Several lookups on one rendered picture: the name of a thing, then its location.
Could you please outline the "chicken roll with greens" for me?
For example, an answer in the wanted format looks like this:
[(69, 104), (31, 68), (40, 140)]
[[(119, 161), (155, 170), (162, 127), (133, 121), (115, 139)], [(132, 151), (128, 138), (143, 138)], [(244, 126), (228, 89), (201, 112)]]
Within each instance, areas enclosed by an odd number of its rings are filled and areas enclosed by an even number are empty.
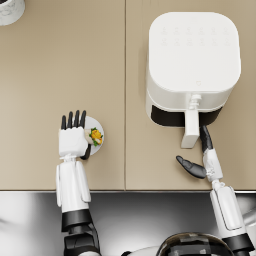
[(103, 135), (97, 128), (86, 129), (85, 138), (89, 144), (94, 146), (101, 145), (103, 141)]

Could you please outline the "white air fryer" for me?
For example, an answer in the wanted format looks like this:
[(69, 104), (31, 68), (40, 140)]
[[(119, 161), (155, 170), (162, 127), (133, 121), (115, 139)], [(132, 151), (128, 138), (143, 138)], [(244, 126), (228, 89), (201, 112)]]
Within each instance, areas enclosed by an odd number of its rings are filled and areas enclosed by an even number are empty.
[(146, 112), (162, 126), (183, 127), (192, 95), (201, 114), (216, 114), (241, 74), (238, 31), (214, 12), (168, 12), (149, 29)]

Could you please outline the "grey round plate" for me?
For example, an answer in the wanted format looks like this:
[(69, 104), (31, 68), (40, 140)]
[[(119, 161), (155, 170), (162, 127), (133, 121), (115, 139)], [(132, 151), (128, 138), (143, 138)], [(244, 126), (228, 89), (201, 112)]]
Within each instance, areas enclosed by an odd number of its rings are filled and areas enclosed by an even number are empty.
[(99, 151), (104, 142), (104, 130), (101, 124), (94, 118), (87, 116), (85, 118), (85, 138), (91, 146), (90, 154), (93, 155)]

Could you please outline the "dark round robot body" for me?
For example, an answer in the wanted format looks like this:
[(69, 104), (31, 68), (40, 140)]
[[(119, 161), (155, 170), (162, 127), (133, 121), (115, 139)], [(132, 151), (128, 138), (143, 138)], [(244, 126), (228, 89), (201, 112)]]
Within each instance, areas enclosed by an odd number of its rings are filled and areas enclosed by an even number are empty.
[(160, 246), (147, 247), (121, 256), (234, 256), (219, 238), (203, 233), (179, 233), (169, 236)]

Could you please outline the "white marbled round pot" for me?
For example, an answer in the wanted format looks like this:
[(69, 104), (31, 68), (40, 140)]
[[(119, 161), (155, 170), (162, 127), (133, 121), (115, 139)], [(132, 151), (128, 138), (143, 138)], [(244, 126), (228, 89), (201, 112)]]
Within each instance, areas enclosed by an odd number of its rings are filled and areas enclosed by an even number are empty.
[(0, 26), (13, 24), (25, 11), (25, 0), (0, 0)]

